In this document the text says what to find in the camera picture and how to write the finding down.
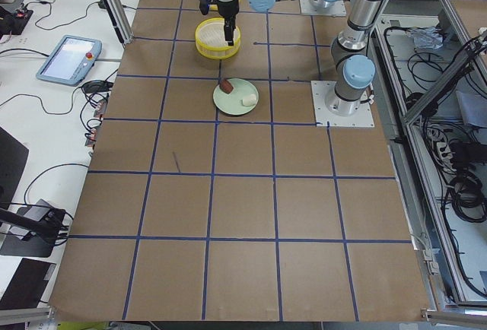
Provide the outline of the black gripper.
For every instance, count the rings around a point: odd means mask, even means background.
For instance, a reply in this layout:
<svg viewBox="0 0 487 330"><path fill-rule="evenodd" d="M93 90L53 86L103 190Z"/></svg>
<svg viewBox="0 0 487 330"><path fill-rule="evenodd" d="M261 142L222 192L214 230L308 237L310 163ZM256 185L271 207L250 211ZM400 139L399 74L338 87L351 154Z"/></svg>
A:
<svg viewBox="0 0 487 330"><path fill-rule="evenodd" d="M234 45L235 18L240 10L239 0L216 0L218 13L224 18L224 37L229 46Z"/></svg>

